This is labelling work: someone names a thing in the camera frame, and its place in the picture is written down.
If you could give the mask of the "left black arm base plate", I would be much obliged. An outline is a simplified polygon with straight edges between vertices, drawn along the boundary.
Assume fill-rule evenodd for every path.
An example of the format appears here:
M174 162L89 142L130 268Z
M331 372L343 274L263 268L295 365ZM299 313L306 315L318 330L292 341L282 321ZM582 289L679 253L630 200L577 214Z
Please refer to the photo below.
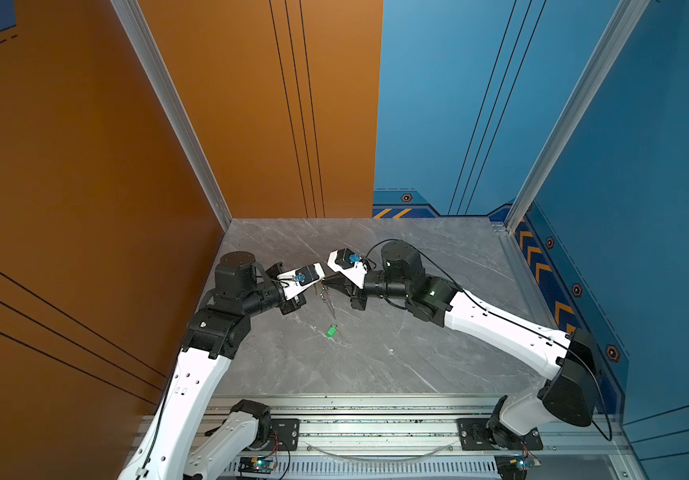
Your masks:
M295 452L300 439L300 419L280 418L270 420L270 430L265 440L256 440L246 451L270 452L277 443L284 444L288 450Z

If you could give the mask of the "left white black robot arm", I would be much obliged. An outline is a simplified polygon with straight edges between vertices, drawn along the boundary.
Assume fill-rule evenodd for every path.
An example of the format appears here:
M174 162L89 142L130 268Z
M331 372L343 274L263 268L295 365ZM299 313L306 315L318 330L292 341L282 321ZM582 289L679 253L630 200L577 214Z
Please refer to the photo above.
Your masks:
M264 269L246 251L222 256L214 288L188 322L152 424L120 478L216 479L240 452L263 446L270 437L270 407L250 400L232 406L199 448L192 442L252 318L273 309L284 314L300 309L304 292L325 275L318 263L286 271L282 264Z

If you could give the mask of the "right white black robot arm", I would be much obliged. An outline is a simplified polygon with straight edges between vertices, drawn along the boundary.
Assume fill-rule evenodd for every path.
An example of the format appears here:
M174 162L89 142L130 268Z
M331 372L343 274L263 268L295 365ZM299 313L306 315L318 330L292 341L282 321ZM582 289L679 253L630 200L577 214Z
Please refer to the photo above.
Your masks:
M606 405L590 332L540 326L482 300L447 272L428 274L428 257L406 241L388 239L380 246L379 268L349 248L334 250L326 262L334 272L326 285L348 295L356 310L380 298L424 322L482 340L538 374L536 383L498 400L483 428L492 448L523 447L553 421L593 425L596 409Z

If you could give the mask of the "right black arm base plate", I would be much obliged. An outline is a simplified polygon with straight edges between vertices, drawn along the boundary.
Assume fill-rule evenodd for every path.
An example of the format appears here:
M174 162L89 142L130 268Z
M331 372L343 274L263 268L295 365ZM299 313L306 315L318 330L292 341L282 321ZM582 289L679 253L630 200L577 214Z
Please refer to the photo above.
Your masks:
M496 426L491 429L484 418L460 418L457 420L458 436L464 451L544 449L542 436L533 429L525 436L518 436L510 430Z

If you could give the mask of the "green key tag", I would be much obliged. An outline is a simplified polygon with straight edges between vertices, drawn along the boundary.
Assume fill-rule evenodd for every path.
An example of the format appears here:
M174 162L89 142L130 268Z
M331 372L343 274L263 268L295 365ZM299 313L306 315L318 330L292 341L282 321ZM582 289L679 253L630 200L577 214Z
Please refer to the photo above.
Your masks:
M333 338L338 333L338 326L332 324L328 330L326 330L326 337Z

